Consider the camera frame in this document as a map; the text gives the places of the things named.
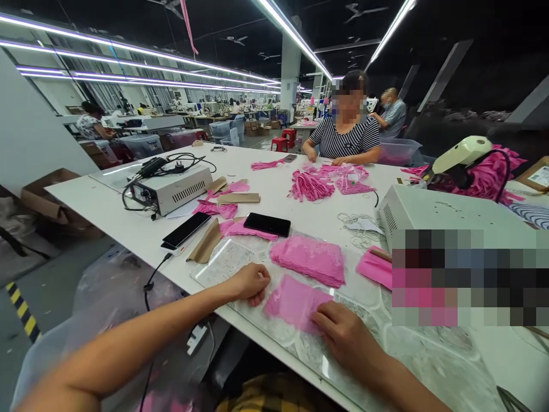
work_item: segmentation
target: label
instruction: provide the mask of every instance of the label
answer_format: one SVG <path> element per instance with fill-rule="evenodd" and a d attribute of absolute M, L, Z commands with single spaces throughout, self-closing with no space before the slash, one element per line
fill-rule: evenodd
<path fill-rule="evenodd" d="M 544 187 L 549 186 L 549 166 L 540 167 L 528 180 Z"/>

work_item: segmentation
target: worker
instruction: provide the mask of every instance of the worker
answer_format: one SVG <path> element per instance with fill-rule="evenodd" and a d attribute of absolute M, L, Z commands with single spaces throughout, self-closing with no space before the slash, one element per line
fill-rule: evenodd
<path fill-rule="evenodd" d="M 379 124 L 379 136 L 397 138 L 406 122 L 406 103 L 399 99 L 399 93 L 395 88 L 390 88 L 381 95 L 381 104 L 385 109 L 381 116 L 375 112 L 370 114 Z"/>
<path fill-rule="evenodd" d="M 143 116 L 143 114 L 145 113 L 143 109 L 146 109 L 146 108 L 147 108 L 146 104 L 140 103 L 139 107 L 137 108 L 137 114 L 140 114 L 141 116 Z"/>
<path fill-rule="evenodd" d="M 100 411 L 103 399 L 130 382 L 184 331 L 230 302 L 247 300 L 257 307 L 269 282 L 265 266 L 250 263 L 223 283 L 99 334 L 42 377 L 17 411 Z M 450 411 L 402 363 L 386 354 L 363 321 L 342 304 L 323 303 L 311 319 L 333 357 L 392 406 L 405 412 Z M 239 399 L 223 401 L 217 411 L 259 411 L 266 405 L 270 411 L 312 411 L 319 401 L 319 394 L 295 375 L 255 378 L 244 389 Z M 322 403 L 317 409 L 328 410 L 328 405 Z"/>
<path fill-rule="evenodd" d="M 101 118 L 105 115 L 102 108 L 89 101 L 82 102 L 81 106 L 85 113 L 76 122 L 76 128 L 85 139 L 112 140 L 116 137 L 116 133 L 107 132 L 101 123 Z"/>
<path fill-rule="evenodd" d="M 316 162 L 315 146 L 319 145 L 320 156 L 334 159 L 334 166 L 377 162 L 380 154 L 377 123 L 372 118 L 360 122 L 367 82 L 366 73 L 354 70 L 336 86 L 332 117 L 323 119 L 303 144 L 309 161 Z"/>

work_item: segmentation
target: black and white striped shirt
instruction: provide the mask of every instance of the black and white striped shirt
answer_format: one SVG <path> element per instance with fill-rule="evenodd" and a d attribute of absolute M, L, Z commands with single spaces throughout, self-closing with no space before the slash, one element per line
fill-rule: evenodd
<path fill-rule="evenodd" d="M 320 156 L 336 159 L 365 153 L 379 146 L 379 125 L 372 117 L 364 123 L 357 123 L 345 134 L 339 134 L 331 117 L 327 117 L 311 134 L 315 145 L 320 145 Z"/>

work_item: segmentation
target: gray shirt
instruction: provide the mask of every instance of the gray shirt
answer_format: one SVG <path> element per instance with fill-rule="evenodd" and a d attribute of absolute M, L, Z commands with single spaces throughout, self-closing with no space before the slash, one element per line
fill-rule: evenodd
<path fill-rule="evenodd" d="M 381 115 L 385 119 L 389 126 L 387 129 L 381 129 L 379 137 L 388 138 L 388 137 L 398 137 L 400 129 L 404 126 L 406 122 L 406 103 L 401 99 L 398 99 L 391 107 Z"/>

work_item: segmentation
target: smartphone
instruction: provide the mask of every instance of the smartphone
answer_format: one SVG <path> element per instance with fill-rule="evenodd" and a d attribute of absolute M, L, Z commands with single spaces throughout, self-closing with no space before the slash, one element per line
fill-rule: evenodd
<path fill-rule="evenodd" d="M 286 163 L 291 163 L 291 162 L 293 162 L 295 159 L 297 159 L 297 155 L 295 155 L 295 154 L 294 154 L 294 155 L 290 154 L 290 155 L 287 155 L 287 156 L 284 158 L 284 161 L 285 161 Z"/>
<path fill-rule="evenodd" d="M 198 229 L 200 229 L 211 216 L 198 212 L 191 216 L 186 222 L 175 229 L 172 233 L 162 239 L 162 241 L 177 249 L 179 245 L 189 239 Z"/>
<path fill-rule="evenodd" d="M 279 219 L 278 217 L 250 213 L 244 222 L 244 227 L 265 233 L 272 233 L 273 235 L 288 237 L 291 224 L 292 223 L 289 220 Z"/>

